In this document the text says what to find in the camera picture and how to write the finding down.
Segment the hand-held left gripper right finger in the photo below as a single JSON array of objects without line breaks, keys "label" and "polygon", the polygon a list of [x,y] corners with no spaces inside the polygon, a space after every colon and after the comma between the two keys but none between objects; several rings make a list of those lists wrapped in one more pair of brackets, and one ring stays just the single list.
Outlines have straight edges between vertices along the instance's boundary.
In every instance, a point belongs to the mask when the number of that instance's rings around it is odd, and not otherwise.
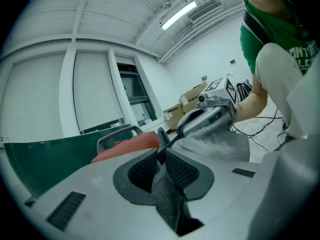
[{"label": "hand-held left gripper right finger", "polygon": [[165,153],[166,170],[177,192],[175,232],[179,236],[206,225],[231,205],[259,167],[172,148]]}]

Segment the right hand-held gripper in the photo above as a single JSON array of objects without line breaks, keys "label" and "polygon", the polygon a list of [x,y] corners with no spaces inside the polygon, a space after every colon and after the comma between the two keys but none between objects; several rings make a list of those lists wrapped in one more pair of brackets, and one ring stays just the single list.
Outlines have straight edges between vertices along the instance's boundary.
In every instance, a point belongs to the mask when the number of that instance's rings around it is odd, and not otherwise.
[{"label": "right hand-held gripper", "polygon": [[186,113],[178,122],[176,133],[186,137],[209,127],[215,131],[231,127],[237,117],[237,90],[228,78],[212,81],[198,96],[196,108]]}]

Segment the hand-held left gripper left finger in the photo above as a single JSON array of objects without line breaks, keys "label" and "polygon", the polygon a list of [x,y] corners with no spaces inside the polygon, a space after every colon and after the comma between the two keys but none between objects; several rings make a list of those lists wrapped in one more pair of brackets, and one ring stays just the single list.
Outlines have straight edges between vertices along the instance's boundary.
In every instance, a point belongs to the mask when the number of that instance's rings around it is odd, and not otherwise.
[{"label": "hand-held left gripper left finger", "polygon": [[[115,189],[113,175],[122,164],[151,149],[131,152],[86,165],[42,194],[24,212],[31,224],[49,240],[173,240],[175,232],[154,206],[137,205]],[[49,217],[72,193],[84,195],[72,205],[74,214],[64,229]]]}]

